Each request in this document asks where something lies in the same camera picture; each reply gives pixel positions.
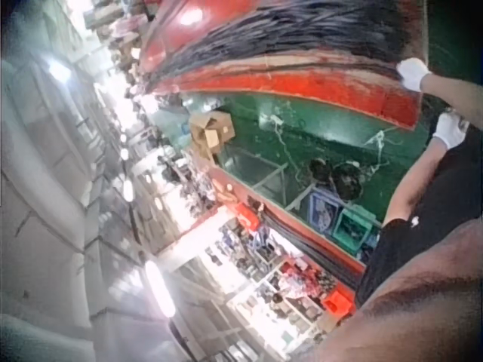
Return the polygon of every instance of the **person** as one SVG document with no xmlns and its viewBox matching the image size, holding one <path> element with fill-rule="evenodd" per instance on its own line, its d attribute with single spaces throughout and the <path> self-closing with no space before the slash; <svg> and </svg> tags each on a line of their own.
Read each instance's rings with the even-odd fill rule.
<svg viewBox="0 0 483 362">
<path fill-rule="evenodd" d="M 379 243 L 356 291 L 358 311 L 312 360 L 483 360 L 481 132 L 483 88 L 398 64 L 402 84 L 454 108 L 389 202 Z M 466 131 L 465 119 L 472 124 Z"/>
</svg>

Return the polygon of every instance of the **gloved hand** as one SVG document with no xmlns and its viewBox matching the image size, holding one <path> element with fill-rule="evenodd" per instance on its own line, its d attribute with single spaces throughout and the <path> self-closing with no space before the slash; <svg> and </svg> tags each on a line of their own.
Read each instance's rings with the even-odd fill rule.
<svg viewBox="0 0 483 362">
<path fill-rule="evenodd" d="M 396 69 L 402 77 L 402 85 L 411 91 L 421 92 L 421 81 L 431 73 L 421 59 L 409 58 L 400 62 Z"/>
<path fill-rule="evenodd" d="M 464 121 L 455 111 L 441 113 L 436 132 L 432 136 L 438 137 L 448 149 L 452 149 L 465 140 L 468 126 L 469 122 Z"/>
</svg>

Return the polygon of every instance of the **green panel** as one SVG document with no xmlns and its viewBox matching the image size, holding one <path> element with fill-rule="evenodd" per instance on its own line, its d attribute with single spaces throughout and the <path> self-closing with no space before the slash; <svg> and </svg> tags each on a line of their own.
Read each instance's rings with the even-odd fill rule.
<svg viewBox="0 0 483 362">
<path fill-rule="evenodd" d="M 219 109 L 232 115 L 235 126 L 236 136 L 230 144 L 276 164 L 288 164 L 285 172 L 288 203 L 311 183 L 308 165 L 313 158 L 328 159 L 333 165 L 356 161 L 366 171 L 379 163 L 379 170 L 368 177 L 364 193 L 357 200 L 357 204 L 374 213 L 379 220 L 399 180 L 422 152 L 428 137 L 423 123 L 411 132 L 310 100 L 268 94 L 190 96 L 193 98 L 192 112 L 205 111 L 205 104 L 213 98 L 222 102 Z M 277 115 L 283 124 L 276 127 L 270 120 L 271 115 Z M 377 144 L 367 144 L 367 141 L 381 130 L 385 131 L 385 141 L 378 162 Z M 249 161 L 239 162 L 235 165 L 237 170 L 233 170 L 232 165 L 228 171 L 253 185 L 253 178 L 260 180 L 268 174 L 266 171 L 259 173 L 259 167 L 255 166 Z"/>
</svg>

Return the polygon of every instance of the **ceiling light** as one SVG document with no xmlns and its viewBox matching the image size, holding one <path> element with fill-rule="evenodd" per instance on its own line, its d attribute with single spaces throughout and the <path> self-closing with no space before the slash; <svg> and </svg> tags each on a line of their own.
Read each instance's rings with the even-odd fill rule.
<svg viewBox="0 0 483 362">
<path fill-rule="evenodd" d="M 139 49 L 139 48 L 132 48 L 131 49 L 131 56 L 134 59 L 139 59 L 140 54 L 141 54 L 141 49 Z"/>
<path fill-rule="evenodd" d="M 54 78 L 62 83 L 66 83 L 70 79 L 70 69 L 66 68 L 60 63 L 54 62 L 51 64 L 48 71 L 52 74 Z"/>
<path fill-rule="evenodd" d="M 176 308 L 158 266 L 152 260 L 148 260 L 144 265 L 144 271 L 159 308 L 167 318 L 173 317 Z"/>
<path fill-rule="evenodd" d="M 192 25 L 197 23 L 203 19 L 203 11 L 200 8 L 195 8 L 192 10 L 188 10 L 180 19 L 181 25 Z"/>
<path fill-rule="evenodd" d="M 154 198 L 154 203 L 156 204 L 158 210 L 163 210 L 163 203 L 161 202 L 161 200 L 159 200 L 159 198 Z"/>
<path fill-rule="evenodd" d="M 122 197 L 127 202 L 132 202 L 134 200 L 133 183 L 131 182 L 130 179 L 125 180 L 124 183 L 122 184 Z"/>
<path fill-rule="evenodd" d="M 121 149 L 121 158 L 126 161 L 129 158 L 128 149 Z"/>
</svg>

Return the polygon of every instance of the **black cable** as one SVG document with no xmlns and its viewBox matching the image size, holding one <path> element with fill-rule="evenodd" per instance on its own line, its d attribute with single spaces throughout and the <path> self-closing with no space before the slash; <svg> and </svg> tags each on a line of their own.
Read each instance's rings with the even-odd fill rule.
<svg viewBox="0 0 483 362">
<path fill-rule="evenodd" d="M 319 264 L 325 271 L 332 274 L 337 280 L 348 286 L 349 288 L 356 290 L 362 275 L 349 270 L 341 263 L 332 260 L 329 256 L 326 256 L 321 250 L 315 249 L 310 244 L 309 239 L 303 237 L 290 230 L 287 226 L 277 221 L 275 214 L 270 210 L 264 210 L 263 221 L 272 229 L 276 230 L 281 236 L 290 241 L 298 250 L 305 253 L 314 262 Z"/>
<path fill-rule="evenodd" d="M 396 0 L 293 0 L 259 8 L 170 54 L 148 90 L 203 66 L 284 51 L 341 50 L 396 62 L 408 37 L 402 24 Z"/>
</svg>

